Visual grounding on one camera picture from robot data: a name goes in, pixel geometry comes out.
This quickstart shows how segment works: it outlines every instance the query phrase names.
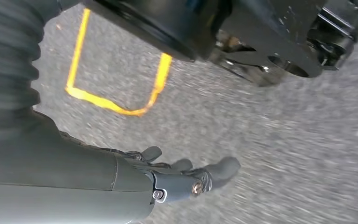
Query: black machine part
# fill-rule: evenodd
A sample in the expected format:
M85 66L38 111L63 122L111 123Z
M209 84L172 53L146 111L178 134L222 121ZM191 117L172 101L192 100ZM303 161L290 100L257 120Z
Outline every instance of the black machine part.
M337 70L358 43L358 0L86 0L173 57L210 60L251 83ZM221 39L220 31L228 34ZM230 45L230 40L238 40Z
M188 161L153 164L158 147L89 146L33 110L40 100L32 61L41 55L43 27L77 3L0 0L0 224L127 224L148 216L155 202L227 183L240 168L234 158L200 169Z

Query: gray pavement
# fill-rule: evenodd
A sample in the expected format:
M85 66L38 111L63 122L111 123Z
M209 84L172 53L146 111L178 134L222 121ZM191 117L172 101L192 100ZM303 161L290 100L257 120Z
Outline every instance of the gray pavement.
M155 106L126 117L64 91L81 15L76 7L46 27L37 110L101 147L156 145L161 161L202 166L233 155L242 164L223 190L158 205L143 223L358 224L358 47L340 72L267 89L208 63L174 61ZM158 60L156 49L92 14L76 86L136 109Z

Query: cylindrical housing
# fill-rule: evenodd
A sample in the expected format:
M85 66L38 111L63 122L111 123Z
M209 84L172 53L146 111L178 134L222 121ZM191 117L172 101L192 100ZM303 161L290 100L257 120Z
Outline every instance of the cylindrical housing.
M230 0L86 0L93 12L173 57L207 59Z
M0 224L125 224L148 216L153 182L119 154L79 145L34 112L43 27L74 0L0 0Z

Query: bolt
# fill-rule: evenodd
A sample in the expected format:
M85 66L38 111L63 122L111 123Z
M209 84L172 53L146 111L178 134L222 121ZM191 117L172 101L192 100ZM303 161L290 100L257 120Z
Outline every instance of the bolt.
M202 182L196 181L192 186L192 193L194 195L199 195L202 193Z
M139 154L137 154L137 155L135 155L135 159L136 159L136 160L142 160L142 156L139 155Z
M155 190L155 191L153 192L153 198L154 198L154 199L159 200L159 199L161 199L161 198L163 198L163 197L164 197L164 192L163 192L163 191L161 191L161 190Z

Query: robotic arm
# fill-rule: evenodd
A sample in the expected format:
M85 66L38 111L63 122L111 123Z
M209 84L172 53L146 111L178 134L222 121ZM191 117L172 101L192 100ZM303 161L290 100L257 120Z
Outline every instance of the robotic arm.
M35 112L32 61L43 27L77 0L0 0L0 224L126 224L155 203L224 186L235 158L193 169L143 152L98 148ZM358 0L87 0L85 5L180 60L315 77L358 42Z

